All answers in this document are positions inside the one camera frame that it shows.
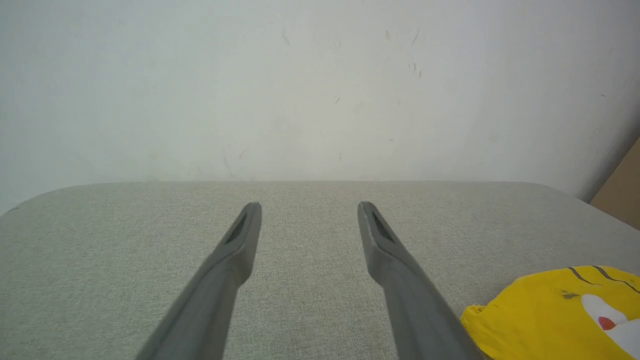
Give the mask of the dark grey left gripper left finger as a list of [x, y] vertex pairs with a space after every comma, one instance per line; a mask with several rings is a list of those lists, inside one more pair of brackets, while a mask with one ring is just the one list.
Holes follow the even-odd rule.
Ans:
[[137, 354], [138, 360], [221, 360], [238, 289], [253, 271], [262, 207], [247, 203]]

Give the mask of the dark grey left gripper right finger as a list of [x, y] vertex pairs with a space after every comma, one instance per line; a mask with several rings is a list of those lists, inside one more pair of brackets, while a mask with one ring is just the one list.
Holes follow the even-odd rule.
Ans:
[[372, 202], [358, 205], [365, 263], [382, 287], [400, 360], [482, 360], [441, 292]]

